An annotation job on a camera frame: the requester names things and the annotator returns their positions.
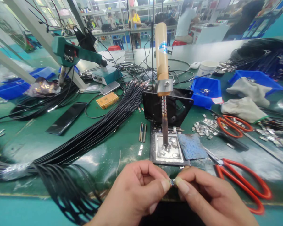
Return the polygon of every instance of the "label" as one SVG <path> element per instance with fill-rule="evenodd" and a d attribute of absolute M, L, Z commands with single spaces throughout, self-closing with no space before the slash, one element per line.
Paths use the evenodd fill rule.
<path fill-rule="evenodd" d="M 222 103 L 224 103 L 222 97 L 212 98 L 212 101 L 214 102 L 214 104 L 222 104 Z"/>
<path fill-rule="evenodd" d="M 162 53 L 164 53 L 164 54 L 167 54 L 167 53 L 168 53 L 167 43 L 166 43 L 166 42 L 162 42 L 162 43 L 159 45 L 158 50 L 159 50 L 159 52 L 162 52 Z"/>

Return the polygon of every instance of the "smartphone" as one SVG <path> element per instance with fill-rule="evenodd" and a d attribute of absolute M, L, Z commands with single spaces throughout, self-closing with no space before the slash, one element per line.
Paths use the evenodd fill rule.
<path fill-rule="evenodd" d="M 47 130 L 46 132 L 62 135 L 63 132 L 70 126 L 70 124 L 82 113 L 86 107 L 86 102 L 74 103 L 64 114 L 61 115 Z"/>

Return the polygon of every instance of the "glove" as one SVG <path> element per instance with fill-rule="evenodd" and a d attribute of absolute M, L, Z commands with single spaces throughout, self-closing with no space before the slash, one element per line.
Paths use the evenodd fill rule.
<path fill-rule="evenodd" d="M 238 118 L 254 123 L 267 118 L 268 115 L 261 111 L 250 97 L 230 99 L 221 105 L 223 114 L 235 115 Z"/>
<path fill-rule="evenodd" d="M 271 87 L 250 83 L 246 77 L 241 77 L 235 81 L 232 87 L 227 88 L 226 91 L 230 94 L 238 94 L 240 97 L 249 96 L 257 106 L 267 108 L 270 103 L 265 98 L 265 94 L 271 89 Z"/>

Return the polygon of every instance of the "cardboard box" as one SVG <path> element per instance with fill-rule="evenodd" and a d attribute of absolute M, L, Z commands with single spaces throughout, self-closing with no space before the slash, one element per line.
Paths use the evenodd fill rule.
<path fill-rule="evenodd" d="M 102 109 L 106 109 L 107 107 L 118 101 L 118 99 L 118 96 L 114 92 L 112 92 L 97 99 L 97 103 Z"/>

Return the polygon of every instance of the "scissors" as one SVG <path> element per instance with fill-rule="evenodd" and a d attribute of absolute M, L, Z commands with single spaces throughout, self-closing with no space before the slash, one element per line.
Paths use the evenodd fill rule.
<path fill-rule="evenodd" d="M 262 202 L 260 201 L 260 198 L 263 199 L 271 199 L 272 198 L 272 194 L 271 191 L 269 189 L 269 187 L 267 186 L 267 184 L 264 182 L 264 180 L 259 177 L 254 171 L 252 171 L 250 168 L 248 168 L 247 166 L 242 165 L 241 163 L 229 160 L 229 159 L 219 159 L 217 156 L 215 156 L 212 152 L 210 152 L 208 149 L 204 148 L 208 155 L 215 160 L 215 162 L 217 163 L 217 165 L 215 165 L 216 170 L 218 172 L 218 176 L 221 179 L 224 179 L 224 175 L 228 176 L 232 181 L 234 181 L 237 185 L 239 185 L 247 194 L 250 195 L 250 197 L 255 201 L 255 203 L 257 204 L 258 208 L 257 209 L 252 209 L 250 207 L 248 207 L 248 209 L 253 213 L 253 214 L 257 214 L 257 215 L 263 215 L 264 214 L 264 206 L 262 204 Z M 230 164 L 238 166 L 242 169 L 244 169 L 245 171 L 247 171 L 248 173 L 250 173 L 254 178 L 256 178 L 256 180 L 259 182 L 259 184 L 261 185 L 261 187 L 263 188 L 263 194 L 260 193 L 258 190 L 256 190 L 243 176 L 241 176 Z M 239 181 L 236 177 L 234 177 L 229 171 L 227 171 L 223 166 L 226 166 L 228 169 L 231 170 L 231 172 L 237 177 L 239 178 L 241 181 Z"/>
<path fill-rule="evenodd" d="M 226 133 L 227 135 L 231 136 L 231 137 L 234 137 L 234 138 L 241 138 L 243 137 L 243 133 L 241 132 L 244 131 L 244 132 L 251 132 L 252 131 L 252 126 L 250 124 L 248 124 L 246 121 L 240 119 L 240 118 L 237 118 L 237 117 L 234 117 L 234 116 L 228 116 L 228 115 L 219 115 L 217 114 L 216 112 L 212 111 L 215 115 L 218 116 L 217 118 L 217 123 L 220 127 L 220 129 Z M 238 125 L 237 123 L 235 123 L 234 121 L 232 121 L 231 119 L 233 119 L 234 121 L 239 121 L 241 122 L 242 124 L 244 124 L 246 126 L 246 128 L 243 128 L 242 126 Z M 237 133 L 238 133 L 238 136 L 237 135 L 234 135 L 230 132 L 228 132 L 223 126 L 222 126 L 222 123 L 226 124 L 227 126 L 229 126 L 231 129 L 235 130 Z"/>

